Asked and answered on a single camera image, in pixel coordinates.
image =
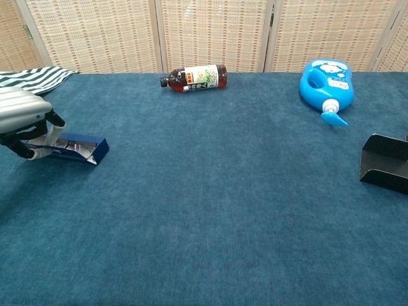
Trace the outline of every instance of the black bottle cap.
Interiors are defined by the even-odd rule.
[[[167,87],[167,78],[160,78],[160,86]]]

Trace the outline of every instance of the robotic arm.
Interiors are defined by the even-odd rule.
[[[33,160],[48,156],[50,148],[30,149],[22,140],[47,134],[47,121],[52,124],[44,145],[52,145],[65,129],[65,122],[52,105],[20,87],[0,88],[0,144],[18,156]]]

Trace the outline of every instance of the tea bottle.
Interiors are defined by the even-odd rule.
[[[168,76],[160,78],[160,85],[176,92],[221,88],[227,85],[227,69],[224,64],[174,69]]]

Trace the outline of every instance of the bottle label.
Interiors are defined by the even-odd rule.
[[[327,81],[329,83],[329,86],[332,86],[332,87],[338,87],[338,88],[345,89],[345,90],[348,90],[349,88],[349,84],[343,81],[342,79],[327,78]]]
[[[184,69],[184,72],[186,74],[187,90],[218,87],[217,65],[188,67]]]
[[[312,67],[320,69],[326,76],[329,86],[348,90],[349,84],[346,79],[347,66],[342,62],[317,60]]]

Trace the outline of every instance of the plastic bottle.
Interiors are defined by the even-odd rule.
[[[160,78],[160,85],[176,92],[221,88],[227,85],[227,69],[223,64],[175,69]]]
[[[335,59],[315,59],[306,65],[300,79],[300,95],[308,104],[322,111],[327,124],[346,126],[337,112],[351,105],[354,90],[351,68]]]

